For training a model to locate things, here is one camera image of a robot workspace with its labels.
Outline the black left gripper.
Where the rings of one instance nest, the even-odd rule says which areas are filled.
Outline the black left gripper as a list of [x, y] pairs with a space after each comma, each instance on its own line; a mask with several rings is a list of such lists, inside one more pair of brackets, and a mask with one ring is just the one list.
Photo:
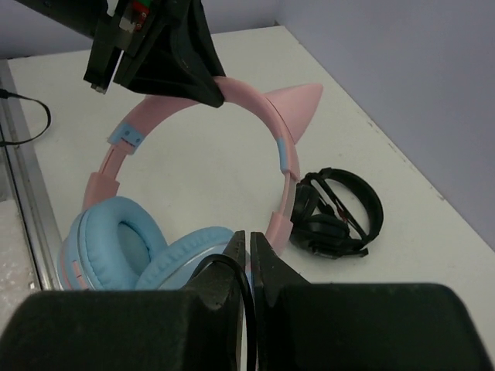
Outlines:
[[225, 98], [225, 76], [201, 1], [84, 1], [92, 39], [84, 80], [140, 94], [181, 97], [210, 107]]

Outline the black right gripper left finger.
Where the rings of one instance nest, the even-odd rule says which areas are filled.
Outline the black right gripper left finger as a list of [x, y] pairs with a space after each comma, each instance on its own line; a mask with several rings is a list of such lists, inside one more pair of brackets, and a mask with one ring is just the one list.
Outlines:
[[1, 337], [3, 370], [239, 370], [245, 234], [177, 291], [41, 291]]

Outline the pink blue cat-ear headphones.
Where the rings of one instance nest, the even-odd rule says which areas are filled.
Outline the pink blue cat-ear headphones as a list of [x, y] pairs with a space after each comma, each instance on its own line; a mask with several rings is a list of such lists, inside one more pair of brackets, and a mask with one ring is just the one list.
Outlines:
[[[311, 83], [263, 94], [230, 77], [215, 79], [224, 99], [260, 118], [278, 147], [284, 189], [265, 237], [277, 255], [292, 232], [291, 215], [300, 179], [296, 144], [312, 120], [323, 88]], [[88, 179], [82, 210], [56, 260], [64, 290], [176, 290], [199, 262], [225, 251], [233, 232], [221, 226], [196, 230], [168, 243], [154, 219], [136, 202], [118, 195], [118, 172], [165, 119], [191, 107], [178, 97], [146, 97], [114, 129], [98, 171]]]

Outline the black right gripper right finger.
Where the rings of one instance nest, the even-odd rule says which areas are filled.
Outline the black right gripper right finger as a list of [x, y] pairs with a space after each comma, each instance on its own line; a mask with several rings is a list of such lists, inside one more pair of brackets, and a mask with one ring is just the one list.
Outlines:
[[262, 370], [492, 370], [460, 298], [440, 284], [313, 284], [251, 234]]

